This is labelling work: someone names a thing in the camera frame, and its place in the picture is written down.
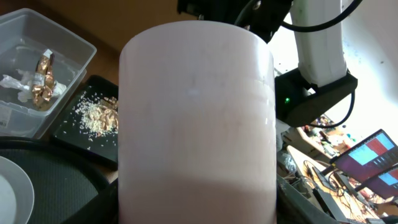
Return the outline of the white tissue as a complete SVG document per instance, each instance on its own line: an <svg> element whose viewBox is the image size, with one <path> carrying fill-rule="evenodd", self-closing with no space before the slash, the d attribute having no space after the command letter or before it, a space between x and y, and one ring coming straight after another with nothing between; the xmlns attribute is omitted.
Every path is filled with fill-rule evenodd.
<svg viewBox="0 0 398 224"><path fill-rule="evenodd" d="M22 76L20 80L12 78L9 75L3 75L1 79L1 86L3 88L12 88L19 90L17 99L22 103L27 103L32 99L32 83L36 74L34 72L17 69L18 74Z"/></svg>

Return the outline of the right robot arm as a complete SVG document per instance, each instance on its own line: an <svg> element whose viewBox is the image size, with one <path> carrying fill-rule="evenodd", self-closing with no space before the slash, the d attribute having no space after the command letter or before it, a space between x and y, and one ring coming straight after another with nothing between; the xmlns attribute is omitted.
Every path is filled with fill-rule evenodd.
<svg viewBox="0 0 398 224"><path fill-rule="evenodd" d="M329 0L178 0L178 13L244 28L269 43L279 28L294 32L298 67L275 78L276 118L283 126L314 121L346 96L358 80L343 53L341 23L362 0L343 9Z"/></svg>

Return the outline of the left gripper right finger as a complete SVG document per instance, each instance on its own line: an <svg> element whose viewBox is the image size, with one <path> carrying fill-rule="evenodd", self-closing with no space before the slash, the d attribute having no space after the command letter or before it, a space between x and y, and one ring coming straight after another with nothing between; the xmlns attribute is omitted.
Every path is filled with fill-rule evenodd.
<svg viewBox="0 0 398 224"><path fill-rule="evenodd" d="M277 223L338 224L279 175L277 176Z"/></svg>

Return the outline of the pink cup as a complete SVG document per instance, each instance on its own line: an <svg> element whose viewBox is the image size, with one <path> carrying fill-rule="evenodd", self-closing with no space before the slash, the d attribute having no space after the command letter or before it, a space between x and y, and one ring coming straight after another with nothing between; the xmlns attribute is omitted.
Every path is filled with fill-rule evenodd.
<svg viewBox="0 0 398 224"><path fill-rule="evenodd" d="M137 34L119 59L121 223L276 221L272 54L210 21Z"/></svg>

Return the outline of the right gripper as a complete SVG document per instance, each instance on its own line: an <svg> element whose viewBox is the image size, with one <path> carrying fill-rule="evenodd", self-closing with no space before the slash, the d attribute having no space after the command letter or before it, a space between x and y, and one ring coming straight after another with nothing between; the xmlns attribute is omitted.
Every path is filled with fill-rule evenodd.
<svg viewBox="0 0 398 224"><path fill-rule="evenodd" d="M270 42L293 0L178 0L178 13L242 27Z"/></svg>

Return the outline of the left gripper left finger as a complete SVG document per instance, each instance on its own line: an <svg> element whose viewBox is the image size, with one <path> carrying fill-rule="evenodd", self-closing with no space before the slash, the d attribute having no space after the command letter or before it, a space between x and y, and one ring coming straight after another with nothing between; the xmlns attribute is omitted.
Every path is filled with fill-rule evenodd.
<svg viewBox="0 0 398 224"><path fill-rule="evenodd" d="M118 179L62 224L118 224Z"/></svg>

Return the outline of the food scraps with rice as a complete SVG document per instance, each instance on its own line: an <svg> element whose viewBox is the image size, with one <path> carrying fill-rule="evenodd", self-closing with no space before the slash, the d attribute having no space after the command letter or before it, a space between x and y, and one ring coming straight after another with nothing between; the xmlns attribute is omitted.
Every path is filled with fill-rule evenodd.
<svg viewBox="0 0 398 224"><path fill-rule="evenodd" d="M118 131L118 100L83 91L68 105L58 138L87 151L96 147L116 149Z"/></svg>

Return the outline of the gold snack wrapper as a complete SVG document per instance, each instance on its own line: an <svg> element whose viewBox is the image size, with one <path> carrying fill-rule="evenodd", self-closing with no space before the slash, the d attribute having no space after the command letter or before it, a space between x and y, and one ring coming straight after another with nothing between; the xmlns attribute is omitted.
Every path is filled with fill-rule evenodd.
<svg viewBox="0 0 398 224"><path fill-rule="evenodd" d="M32 102L37 110L44 110L53 97L55 79L53 75L53 61L55 54L47 49L39 58L32 79Z"/></svg>

